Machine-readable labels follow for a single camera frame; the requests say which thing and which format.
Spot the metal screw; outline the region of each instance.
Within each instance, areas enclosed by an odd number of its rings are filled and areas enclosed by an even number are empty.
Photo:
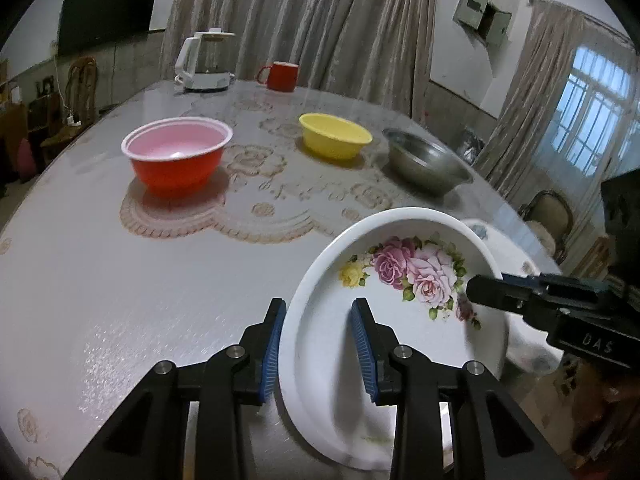
[[[549,286],[548,285],[539,286],[539,287],[533,289],[533,293],[536,296],[542,296],[543,294],[546,294],[547,292],[549,292]]]
[[[394,355],[398,359],[408,359],[413,354],[414,354],[414,351],[411,350],[411,347],[407,345],[400,345],[394,348]]]
[[[171,361],[159,361],[154,366],[154,372],[158,375],[165,375],[171,371],[174,364]]]
[[[469,361],[466,364],[466,371],[472,375],[482,375],[484,373],[484,365],[479,361]]]
[[[239,359],[244,355],[244,348],[240,345],[232,345],[226,349],[226,355],[232,359]]]

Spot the tiled wall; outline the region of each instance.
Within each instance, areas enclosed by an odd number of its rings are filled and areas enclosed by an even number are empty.
[[[93,56],[98,64],[96,109],[126,101],[159,79],[158,60],[163,35],[164,31],[150,32],[127,41],[103,44],[79,52],[76,56],[60,57],[60,88],[64,91],[69,66],[75,59],[80,56]],[[38,64],[17,76],[25,103],[36,98],[35,82],[42,81],[49,75],[55,76],[52,60]],[[433,81],[429,81],[426,99],[427,128],[453,149],[459,145],[466,126],[487,142],[497,123],[491,115]]]
[[[78,57],[93,56],[98,65],[98,79],[95,88],[97,110],[126,101],[133,94],[159,79],[158,60],[164,30],[150,32],[116,43],[105,43],[95,48],[83,50],[74,56],[58,58],[58,78],[62,95],[66,86],[69,66]],[[25,70],[16,77],[22,89],[22,100],[29,103],[36,98],[36,81],[46,76],[55,77],[52,60],[45,61]]]
[[[487,142],[497,123],[496,118],[433,81],[427,86],[425,110],[427,129],[454,150],[466,126]]]

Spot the red mug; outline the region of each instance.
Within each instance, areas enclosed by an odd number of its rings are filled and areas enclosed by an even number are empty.
[[[267,81],[260,81],[260,75],[264,70],[269,70]],[[261,85],[266,84],[271,90],[293,92],[298,81],[298,66],[284,61],[274,61],[270,65],[263,66],[255,79]]]

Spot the electrical box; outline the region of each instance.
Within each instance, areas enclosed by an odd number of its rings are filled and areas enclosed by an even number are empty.
[[[507,35],[510,21],[510,12],[503,12],[493,4],[487,4],[478,27],[478,36],[486,44],[500,46]]]
[[[488,2],[489,0],[460,0],[453,19],[478,30]]]

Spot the red bowl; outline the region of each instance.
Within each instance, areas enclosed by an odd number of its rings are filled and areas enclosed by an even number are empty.
[[[138,178],[162,198],[180,198],[206,183],[233,130],[206,117],[176,117],[140,126],[122,141]]]

